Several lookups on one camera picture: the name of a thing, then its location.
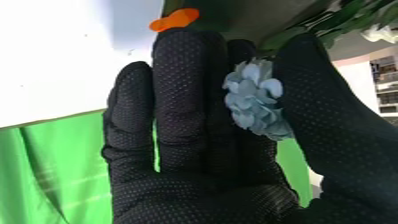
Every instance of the gloved hand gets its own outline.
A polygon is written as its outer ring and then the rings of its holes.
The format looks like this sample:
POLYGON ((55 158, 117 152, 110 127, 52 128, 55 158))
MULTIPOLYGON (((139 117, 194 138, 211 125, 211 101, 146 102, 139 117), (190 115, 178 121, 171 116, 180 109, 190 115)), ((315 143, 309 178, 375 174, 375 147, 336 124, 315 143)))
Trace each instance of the gloved hand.
POLYGON ((284 118, 325 176, 320 199, 300 209, 275 143, 235 128, 224 106, 222 80, 252 55, 251 43, 233 41, 227 62, 219 35, 176 29, 158 37, 153 70, 139 62, 121 71, 103 116, 114 222, 393 224, 398 129, 355 98, 315 35, 300 35, 274 62, 284 118))
POLYGON ((224 105, 224 77, 254 53, 242 40, 227 55, 219 34, 174 29, 153 69, 137 62, 121 71, 103 115, 114 223, 277 223, 297 209, 275 142, 235 127, 224 105))

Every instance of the white wall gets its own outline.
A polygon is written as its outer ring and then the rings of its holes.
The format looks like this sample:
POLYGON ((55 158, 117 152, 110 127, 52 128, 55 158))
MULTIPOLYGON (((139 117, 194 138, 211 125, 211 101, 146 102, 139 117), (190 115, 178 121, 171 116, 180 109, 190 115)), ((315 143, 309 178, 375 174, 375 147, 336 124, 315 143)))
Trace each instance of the white wall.
POLYGON ((162 5, 0 1, 0 127, 105 108, 119 69, 151 58, 162 5))

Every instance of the green screen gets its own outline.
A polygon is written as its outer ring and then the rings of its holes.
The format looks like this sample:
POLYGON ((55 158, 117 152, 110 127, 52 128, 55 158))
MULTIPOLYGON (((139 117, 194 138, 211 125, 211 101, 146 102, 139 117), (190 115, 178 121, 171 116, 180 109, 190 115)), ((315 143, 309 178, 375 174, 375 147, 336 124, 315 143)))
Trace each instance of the green screen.
MULTIPOLYGON (((0 224, 112 223, 101 113, 0 130, 0 224)), ((295 141, 279 163, 306 206, 309 174, 295 141)))

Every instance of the orange object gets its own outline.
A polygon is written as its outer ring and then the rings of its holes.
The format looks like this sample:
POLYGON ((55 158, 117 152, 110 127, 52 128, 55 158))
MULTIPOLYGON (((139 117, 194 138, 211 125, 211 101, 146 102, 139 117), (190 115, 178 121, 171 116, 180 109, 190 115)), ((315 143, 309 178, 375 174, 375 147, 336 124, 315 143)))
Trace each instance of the orange object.
POLYGON ((155 32, 164 32, 171 28, 187 27, 199 18, 197 9, 180 9, 172 14, 151 22, 149 28, 155 32))

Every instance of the light blue flower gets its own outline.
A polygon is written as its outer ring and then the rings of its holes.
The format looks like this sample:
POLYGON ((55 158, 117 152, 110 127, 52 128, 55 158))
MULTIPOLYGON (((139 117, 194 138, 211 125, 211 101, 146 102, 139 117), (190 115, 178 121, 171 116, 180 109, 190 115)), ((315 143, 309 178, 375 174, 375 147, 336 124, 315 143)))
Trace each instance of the light blue flower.
POLYGON ((275 141, 293 137, 293 131, 277 108, 283 96, 283 84, 272 78, 272 62, 252 60, 236 65, 224 82, 229 90, 226 105, 233 112, 236 125, 256 135, 268 136, 275 141))

